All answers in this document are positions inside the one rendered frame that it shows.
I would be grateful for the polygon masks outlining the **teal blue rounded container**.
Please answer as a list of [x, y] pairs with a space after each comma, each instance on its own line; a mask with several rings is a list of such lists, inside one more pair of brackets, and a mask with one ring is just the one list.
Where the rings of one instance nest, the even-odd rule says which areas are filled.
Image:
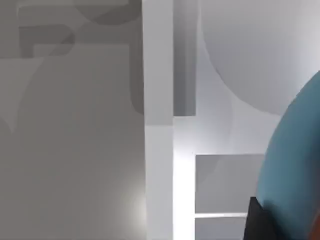
[[296, 95], [276, 127], [256, 198], [287, 240], [308, 240], [320, 212], [320, 71]]

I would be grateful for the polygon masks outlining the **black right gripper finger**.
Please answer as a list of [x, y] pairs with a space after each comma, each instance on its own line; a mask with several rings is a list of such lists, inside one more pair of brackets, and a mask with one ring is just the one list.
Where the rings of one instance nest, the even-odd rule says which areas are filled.
[[271, 214], [262, 208], [256, 197], [250, 198], [243, 240], [278, 240]]

